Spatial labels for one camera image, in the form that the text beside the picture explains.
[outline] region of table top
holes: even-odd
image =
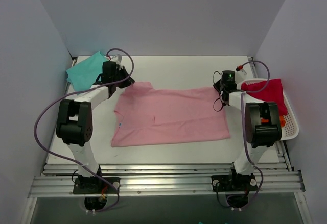
[[[78,62],[87,57],[79,57]],[[136,82],[151,82],[154,89],[193,89],[213,85],[214,71],[235,70],[247,61],[246,56],[134,56],[133,79]],[[122,64],[131,70],[128,57]],[[247,78],[252,79],[250,65],[245,65]],[[226,106],[230,138],[209,142],[191,142],[169,145],[146,145],[111,147],[111,139],[116,128],[113,112],[123,89],[117,89],[108,100],[98,105],[92,112],[94,132],[91,147],[99,164],[204,164],[232,163],[243,147],[241,112]],[[69,148],[55,134],[51,150],[73,157]],[[267,149],[260,163],[276,163],[278,156],[275,147]],[[70,161],[48,155],[48,164],[73,164]]]

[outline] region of pink cloth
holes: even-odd
[[[172,144],[229,138],[224,110],[215,112],[213,87],[155,90],[138,82],[126,88],[115,108],[118,126],[111,146]]]

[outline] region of white laundry basket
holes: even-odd
[[[266,80],[267,79],[250,79],[250,80],[244,80],[242,82],[242,84],[246,83],[247,85],[250,85],[250,84],[259,83],[259,82],[266,81]],[[298,135],[299,128],[298,128],[298,124],[296,122],[294,113],[292,111],[292,108],[291,108],[284,92],[283,92],[283,96],[284,96],[284,103],[287,108],[288,114],[284,115],[286,124],[284,127],[282,127],[281,140],[290,140],[290,139],[295,138]]]

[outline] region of purple cable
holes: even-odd
[[[249,63],[260,63],[262,65],[264,65],[264,67],[267,69],[267,81],[265,83],[265,85],[260,89],[260,90],[256,90],[256,91],[247,91],[246,93],[258,93],[258,92],[261,92],[263,91],[268,83],[269,83],[269,80],[270,80],[270,71],[269,71],[269,68],[268,66],[261,62],[261,61],[249,61],[249,62],[246,62],[244,63],[242,66],[246,65],[246,64],[249,64]],[[247,207],[255,198],[256,196],[258,195],[261,187],[262,187],[262,184],[264,182],[264,174],[262,173],[262,171],[255,165],[255,163],[251,160],[250,156],[249,156],[249,151],[247,149],[247,141],[246,141],[246,130],[245,130],[245,111],[244,111],[244,96],[245,96],[245,92],[243,92],[241,94],[241,116],[242,116],[242,129],[243,129],[243,142],[244,142],[244,149],[245,149],[245,154],[246,154],[246,158],[247,160],[250,162],[250,164],[252,164],[260,173],[260,176],[261,176],[261,181],[259,183],[259,187],[258,189],[256,190],[256,192],[254,193],[253,197],[249,200],[249,202],[243,206],[241,209]],[[228,203],[228,199],[230,199],[231,197],[233,197],[233,195],[230,195],[226,198],[226,201]]]
[[[54,156],[56,156],[56,157],[59,157],[59,158],[62,158],[62,159],[66,159],[66,160],[72,161],[72,162],[74,162],[74,163],[80,165],[83,169],[85,169],[85,170],[86,170],[87,172],[89,172],[91,175],[97,177],[98,179],[100,179],[101,181],[103,181],[104,183],[106,183],[107,185],[109,185],[111,188],[113,188],[113,189],[116,191],[116,194],[117,194],[117,199],[116,199],[116,201],[115,201],[113,204],[111,204],[111,205],[109,205],[109,206],[107,206],[107,207],[104,207],[104,208],[101,209],[101,210],[97,210],[96,212],[100,212],[100,211],[108,210],[108,209],[112,208],[113,206],[115,206],[115,205],[118,203],[118,201],[119,201],[119,199],[120,199],[120,196],[119,196],[119,193],[118,193],[117,189],[116,189],[116,188],[115,188],[115,187],[114,187],[110,182],[108,182],[106,179],[104,179],[103,177],[97,175],[96,173],[93,173],[89,168],[87,168],[85,165],[83,165],[80,161],[75,160],[75,159],[71,159],[71,158],[66,157],[66,156],[64,156],[64,155],[57,154],[57,153],[55,153],[55,152],[53,152],[53,151],[47,149],[45,146],[43,146],[42,143],[40,142],[38,136],[37,136],[37,126],[38,126],[38,124],[39,124],[41,118],[43,117],[43,115],[47,112],[47,110],[48,110],[50,107],[52,107],[54,104],[56,104],[57,102],[59,102],[59,101],[65,99],[66,97],[71,96],[71,95],[76,95],[76,94],[81,94],[81,93],[90,92],[90,91],[93,91],[93,90],[98,89],[98,88],[100,88],[100,87],[107,86],[107,85],[118,84],[118,83],[120,83],[120,82],[123,82],[123,81],[127,80],[127,79],[132,75],[132,73],[133,73],[133,71],[134,71],[134,62],[133,62],[132,57],[131,57],[131,56],[130,56],[126,51],[124,51],[124,50],[122,50],[122,49],[119,49],[119,48],[112,48],[112,49],[108,50],[107,55],[108,55],[111,51],[121,51],[121,52],[123,52],[124,54],[126,54],[126,55],[129,57],[129,59],[131,60],[131,62],[132,62],[132,70],[131,70],[131,73],[128,74],[128,76],[127,76],[126,78],[124,78],[124,79],[122,79],[122,80],[119,80],[119,81],[115,81],[115,82],[111,82],[111,83],[102,84],[102,85],[97,86],[96,88],[92,88],[92,89],[88,89],[88,90],[84,90],[84,91],[76,91],[76,92],[72,92],[72,93],[66,94],[66,95],[62,96],[61,98],[59,98],[59,99],[53,101],[52,103],[50,103],[50,104],[49,104],[49,105],[48,105],[48,106],[47,106],[47,107],[46,107],[46,108],[45,108],[45,109],[40,113],[40,115],[37,117],[37,119],[36,119],[36,121],[35,121],[35,124],[34,124],[34,138],[35,138],[36,143],[40,146],[40,148],[42,148],[42,149],[43,149],[44,151],[46,151],[47,153],[52,154],[52,155],[54,155]]]

